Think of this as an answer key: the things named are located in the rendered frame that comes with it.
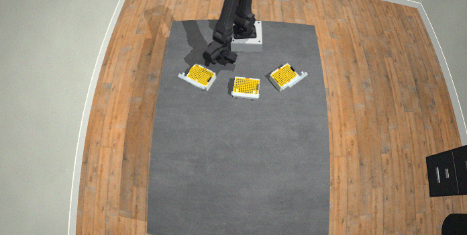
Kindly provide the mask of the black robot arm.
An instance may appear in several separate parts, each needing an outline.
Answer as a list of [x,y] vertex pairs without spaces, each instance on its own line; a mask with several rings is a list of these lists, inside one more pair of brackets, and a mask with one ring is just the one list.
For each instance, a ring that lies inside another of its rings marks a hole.
[[233,64],[238,55],[227,49],[232,42],[232,34],[236,40],[257,38],[254,17],[252,0],[224,0],[221,15],[213,31],[214,41],[205,49],[203,58],[209,63],[224,58],[227,63]]

